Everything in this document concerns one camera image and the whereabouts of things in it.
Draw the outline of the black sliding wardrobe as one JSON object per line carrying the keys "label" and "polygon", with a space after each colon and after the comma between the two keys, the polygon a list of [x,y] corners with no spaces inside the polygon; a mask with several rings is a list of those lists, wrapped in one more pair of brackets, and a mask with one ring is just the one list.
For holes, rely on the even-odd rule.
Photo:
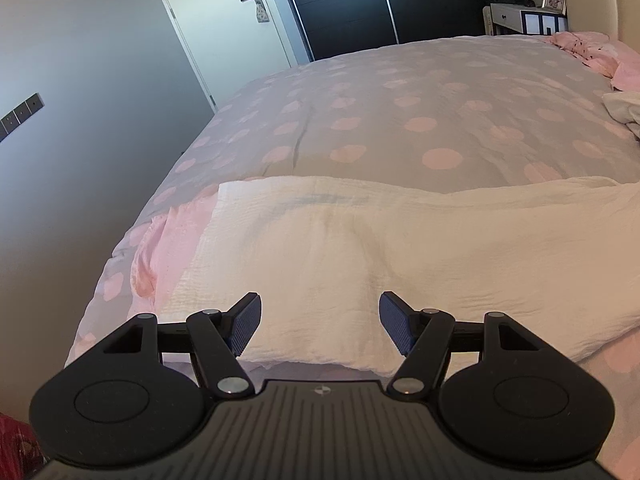
{"label": "black sliding wardrobe", "polygon": [[409,42],[480,36],[488,0],[288,0],[314,61]]}

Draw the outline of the white room door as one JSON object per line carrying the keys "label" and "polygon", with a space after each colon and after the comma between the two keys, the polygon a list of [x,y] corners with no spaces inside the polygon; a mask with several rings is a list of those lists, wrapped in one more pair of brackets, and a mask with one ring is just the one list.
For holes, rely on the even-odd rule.
{"label": "white room door", "polygon": [[274,0],[163,0],[209,104],[297,60]]}

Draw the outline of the black wall switch panel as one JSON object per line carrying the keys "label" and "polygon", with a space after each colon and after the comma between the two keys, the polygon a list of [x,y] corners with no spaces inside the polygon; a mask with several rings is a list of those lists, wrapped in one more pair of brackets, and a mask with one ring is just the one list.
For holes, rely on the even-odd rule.
{"label": "black wall switch panel", "polygon": [[0,141],[3,141],[28,118],[43,108],[43,102],[39,93],[34,93],[20,105],[1,117]]}

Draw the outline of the cream white muslin garment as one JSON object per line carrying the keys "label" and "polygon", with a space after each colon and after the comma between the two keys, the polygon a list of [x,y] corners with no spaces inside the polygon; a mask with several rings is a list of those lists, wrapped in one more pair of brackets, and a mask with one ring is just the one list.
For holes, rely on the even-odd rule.
{"label": "cream white muslin garment", "polygon": [[600,177],[451,194],[327,177],[228,182],[156,312],[178,322],[248,292],[262,298],[249,367],[394,374],[383,292],[460,321],[502,311],[582,360],[639,324],[639,188]]}

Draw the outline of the white bedside cabinet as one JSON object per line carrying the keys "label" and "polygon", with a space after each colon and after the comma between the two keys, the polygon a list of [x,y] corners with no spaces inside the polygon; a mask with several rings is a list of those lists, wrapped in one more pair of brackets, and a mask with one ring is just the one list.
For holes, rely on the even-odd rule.
{"label": "white bedside cabinet", "polygon": [[536,8],[507,3],[491,3],[483,9],[488,35],[552,36],[568,31],[567,18]]}

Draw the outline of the grey pink-dotted bedspread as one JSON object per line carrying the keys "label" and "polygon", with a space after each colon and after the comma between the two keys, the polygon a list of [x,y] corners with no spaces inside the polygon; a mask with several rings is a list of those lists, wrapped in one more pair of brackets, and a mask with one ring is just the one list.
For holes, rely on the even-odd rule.
{"label": "grey pink-dotted bedspread", "polygon": [[[345,54],[242,89],[178,159],[115,247],[81,319],[79,358],[128,318],[131,263],[152,219],[228,182],[327,177],[451,194],[600,177],[639,187],[639,143],[611,81],[544,40],[454,38]],[[600,462],[639,474],[639,324],[578,362],[612,394]],[[338,364],[249,367],[265,379],[384,379]]]}

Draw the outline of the pink garment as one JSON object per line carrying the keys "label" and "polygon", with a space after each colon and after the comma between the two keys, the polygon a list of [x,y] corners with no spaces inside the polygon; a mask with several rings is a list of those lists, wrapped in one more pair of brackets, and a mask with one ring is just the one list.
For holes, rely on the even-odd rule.
{"label": "pink garment", "polygon": [[152,219],[131,263],[131,311],[158,312],[170,298],[217,203],[217,190]]}

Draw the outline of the red cloth at edge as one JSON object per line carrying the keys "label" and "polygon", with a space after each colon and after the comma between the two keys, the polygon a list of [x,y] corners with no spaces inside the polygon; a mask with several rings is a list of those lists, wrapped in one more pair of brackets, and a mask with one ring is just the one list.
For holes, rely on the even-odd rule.
{"label": "red cloth at edge", "polygon": [[23,480],[40,470],[44,457],[32,427],[0,415],[0,479]]}

